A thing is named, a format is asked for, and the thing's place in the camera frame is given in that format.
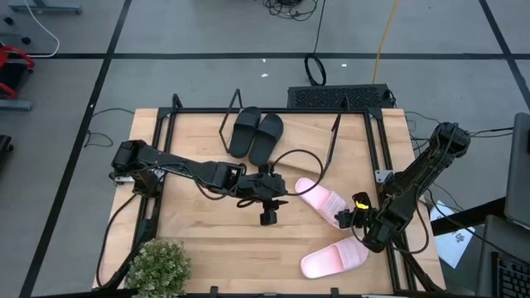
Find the green plant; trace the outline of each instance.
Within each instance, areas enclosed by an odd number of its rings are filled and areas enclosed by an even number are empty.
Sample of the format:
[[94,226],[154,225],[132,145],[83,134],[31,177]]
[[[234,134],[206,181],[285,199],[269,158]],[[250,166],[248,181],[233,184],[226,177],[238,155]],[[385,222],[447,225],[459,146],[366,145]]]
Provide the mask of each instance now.
[[151,240],[132,260],[126,287],[138,289],[142,298],[184,295],[191,277],[191,260],[182,243]]

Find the wooden tabletop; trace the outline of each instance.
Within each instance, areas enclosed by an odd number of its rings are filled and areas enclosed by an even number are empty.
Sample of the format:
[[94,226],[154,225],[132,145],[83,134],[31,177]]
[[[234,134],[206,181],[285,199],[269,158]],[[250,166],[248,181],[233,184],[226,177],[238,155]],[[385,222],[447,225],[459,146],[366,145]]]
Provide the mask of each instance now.
[[[151,143],[156,115],[156,109],[138,109],[130,139]],[[225,153],[217,133],[223,116],[215,113],[178,114],[171,153],[195,161],[244,162],[248,165],[248,173],[256,172],[246,159],[236,160]],[[231,115],[227,122],[224,133],[227,137],[235,116]],[[283,113],[280,116],[284,123],[295,123],[298,129],[306,127],[319,132],[328,132],[336,118],[336,114]],[[414,160],[404,113],[401,109],[388,109],[383,110],[383,116],[394,170],[402,171]],[[289,133],[289,127],[291,125],[285,127],[286,133]],[[375,121],[373,134],[383,169],[383,154]],[[288,142],[275,150],[309,146],[306,139],[297,140],[298,135],[305,136],[304,133],[291,133]],[[165,136],[162,136],[161,146],[164,141]],[[316,154],[324,161],[329,140],[322,146],[326,150]],[[377,206],[372,171],[363,117],[342,115],[333,161],[321,184],[341,195],[350,206],[353,204],[352,194],[366,191]],[[318,176],[311,166],[296,167],[289,161],[278,166],[276,172],[283,176],[290,192],[299,178],[315,180]],[[131,197],[131,189],[131,184],[117,188],[111,214]],[[211,286],[218,286],[221,293],[325,294],[330,293],[331,287],[338,287],[341,294],[392,293],[384,252],[370,252],[363,266],[349,272],[317,280],[306,279],[301,274],[301,259],[349,237],[351,232],[333,228],[300,198],[286,198],[289,204],[277,211],[278,223],[262,227],[259,225],[260,204],[238,209],[235,206],[237,200],[233,198],[211,201],[197,190],[193,180],[168,175],[157,237],[184,242],[193,263],[188,292],[204,293],[209,292]],[[100,271],[102,282],[112,276],[131,249],[139,202],[140,199],[136,199],[125,208],[109,231]],[[420,212],[428,222],[429,216],[423,204],[420,204]],[[415,257],[432,280],[445,287],[430,225],[428,230],[431,238],[429,247]],[[407,238],[411,250],[421,248],[425,243],[425,233],[417,214],[407,227]],[[396,256],[401,287],[406,288],[402,259],[398,254]]]

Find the keyboard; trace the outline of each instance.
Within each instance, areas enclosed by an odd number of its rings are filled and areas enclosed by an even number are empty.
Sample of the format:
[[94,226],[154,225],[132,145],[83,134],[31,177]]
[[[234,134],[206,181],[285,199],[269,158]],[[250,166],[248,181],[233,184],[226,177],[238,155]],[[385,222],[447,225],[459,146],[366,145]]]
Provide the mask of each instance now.
[[491,254],[493,294],[498,298],[530,298],[530,268]]
[[291,87],[289,108],[393,108],[386,84]]

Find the slide sandal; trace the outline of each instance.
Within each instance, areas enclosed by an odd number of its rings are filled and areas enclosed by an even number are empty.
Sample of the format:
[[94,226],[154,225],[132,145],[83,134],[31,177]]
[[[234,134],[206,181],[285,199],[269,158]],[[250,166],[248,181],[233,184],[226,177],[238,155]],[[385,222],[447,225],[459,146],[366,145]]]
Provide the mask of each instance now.
[[314,279],[357,268],[367,258],[368,249],[351,236],[304,257],[300,267],[306,278]]
[[239,112],[230,138],[229,153],[231,156],[243,158],[247,155],[261,117],[262,111],[256,107],[244,108]]
[[276,114],[267,114],[262,122],[259,123],[258,130],[254,136],[254,144],[248,154],[250,163],[255,166],[265,165],[282,134],[282,119]]
[[[300,178],[295,185],[295,191],[301,193],[312,187],[314,184],[315,182],[311,179]],[[340,229],[339,221],[335,216],[339,211],[347,209],[348,205],[346,204],[346,201],[337,195],[337,193],[318,185],[314,189],[301,195],[301,197],[308,205],[313,207],[313,209],[320,214],[325,221]]]

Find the yellow cable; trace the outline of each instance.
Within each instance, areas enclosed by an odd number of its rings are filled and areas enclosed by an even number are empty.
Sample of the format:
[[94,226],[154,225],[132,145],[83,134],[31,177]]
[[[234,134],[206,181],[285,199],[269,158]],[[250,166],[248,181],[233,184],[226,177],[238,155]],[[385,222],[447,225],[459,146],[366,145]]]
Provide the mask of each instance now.
[[379,44],[378,55],[375,57],[375,68],[373,69],[372,84],[375,84],[375,78],[377,78],[378,76],[379,56],[381,55],[381,50],[383,49],[384,41],[387,39],[388,29],[390,29],[390,24],[392,24],[392,19],[394,18],[394,13],[396,12],[396,8],[398,8],[398,4],[399,0],[394,0],[394,6],[392,7],[392,11],[390,12],[390,17],[388,18],[387,27],[384,28],[383,38],[381,38],[381,43]]

